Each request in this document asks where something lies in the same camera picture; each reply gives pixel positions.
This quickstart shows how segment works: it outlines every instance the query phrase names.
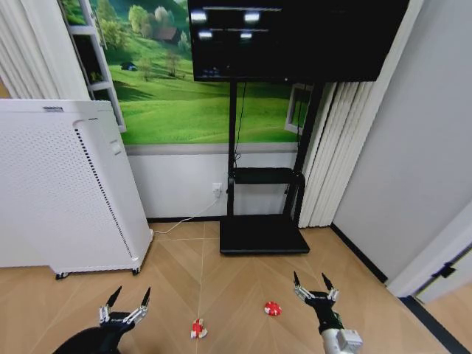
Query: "white air purifier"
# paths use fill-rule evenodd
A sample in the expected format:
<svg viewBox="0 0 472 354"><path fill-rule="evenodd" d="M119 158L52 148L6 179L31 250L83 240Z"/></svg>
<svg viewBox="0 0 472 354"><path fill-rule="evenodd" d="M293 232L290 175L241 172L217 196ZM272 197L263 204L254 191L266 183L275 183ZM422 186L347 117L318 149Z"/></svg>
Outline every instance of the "white air purifier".
<svg viewBox="0 0 472 354"><path fill-rule="evenodd" d="M0 266L140 270L152 240L106 101L0 100Z"/></svg>

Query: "wooden floor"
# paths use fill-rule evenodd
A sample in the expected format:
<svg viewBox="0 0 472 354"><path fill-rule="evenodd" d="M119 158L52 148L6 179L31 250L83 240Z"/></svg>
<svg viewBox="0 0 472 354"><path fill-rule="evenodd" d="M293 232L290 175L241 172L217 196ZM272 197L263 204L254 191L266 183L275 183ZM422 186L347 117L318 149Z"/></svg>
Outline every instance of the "wooden floor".
<svg viewBox="0 0 472 354"><path fill-rule="evenodd" d="M167 229L171 224L153 224ZM151 244L139 276L129 271L71 275L48 268L0 269L0 353L50 353L97 324L97 309L123 285L115 310L133 310L152 286L147 317L122 353L323 353L314 311L293 292L292 272L322 290L321 272L340 289L335 309L364 340L363 353L446 353L439 342L358 261L330 229L303 231L310 254L222 257L218 223L185 223ZM281 304L282 315L263 312ZM190 339L201 316L209 334Z"/></svg>
<svg viewBox="0 0 472 354"><path fill-rule="evenodd" d="M429 302L425 308L472 352L472 283Z"/></svg>

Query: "baseboard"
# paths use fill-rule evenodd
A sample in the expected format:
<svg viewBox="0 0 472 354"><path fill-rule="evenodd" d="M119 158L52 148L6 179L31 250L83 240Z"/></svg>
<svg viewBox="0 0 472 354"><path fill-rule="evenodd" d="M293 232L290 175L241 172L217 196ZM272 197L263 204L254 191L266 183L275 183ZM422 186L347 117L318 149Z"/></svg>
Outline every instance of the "baseboard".
<svg viewBox="0 0 472 354"><path fill-rule="evenodd" d="M385 275L368 256L366 256L343 231L341 231L334 223L331 224L331 229L338 235L338 237L349 247L349 249L358 257L359 260L379 279L381 282L386 282L388 277Z"/></svg>
<svg viewBox="0 0 472 354"><path fill-rule="evenodd" d="M179 218L147 218L148 223L176 223L184 219L188 219L190 216L182 216ZM222 216L197 216L191 221L220 221Z"/></svg>
<svg viewBox="0 0 472 354"><path fill-rule="evenodd" d="M449 333L413 296L401 297L400 301L425 325L438 341L453 354L471 354Z"/></svg>

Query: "house in mural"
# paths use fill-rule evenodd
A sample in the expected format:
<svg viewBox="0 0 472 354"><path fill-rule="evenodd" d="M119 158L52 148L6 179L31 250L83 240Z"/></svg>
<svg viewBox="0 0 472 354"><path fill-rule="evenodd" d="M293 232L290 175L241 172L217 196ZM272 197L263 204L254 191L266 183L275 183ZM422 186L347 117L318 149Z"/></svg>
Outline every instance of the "house in mural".
<svg viewBox="0 0 472 354"><path fill-rule="evenodd" d="M121 70L129 70L130 72L135 72L138 69L138 67L130 61L121 63L120 66L121 66Z"/></svg>
<svg viewBox="0 0 472 354"><path fill-rule="evenodd" d="M180 41L181 30L177 27L160 27L154 32L154 39L170 44L177 44Z"/></svg>

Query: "black tv screen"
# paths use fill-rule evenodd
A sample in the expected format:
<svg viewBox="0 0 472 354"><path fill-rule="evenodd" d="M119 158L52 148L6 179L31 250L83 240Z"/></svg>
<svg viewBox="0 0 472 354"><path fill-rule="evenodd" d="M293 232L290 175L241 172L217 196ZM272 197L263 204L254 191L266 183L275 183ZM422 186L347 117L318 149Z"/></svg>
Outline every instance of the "black tv screen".
<svg viewBox="0 0 472 354"><path fill-rule="evenodd" d="M376 80L408 0L188 0L198 81Z"/></svg>

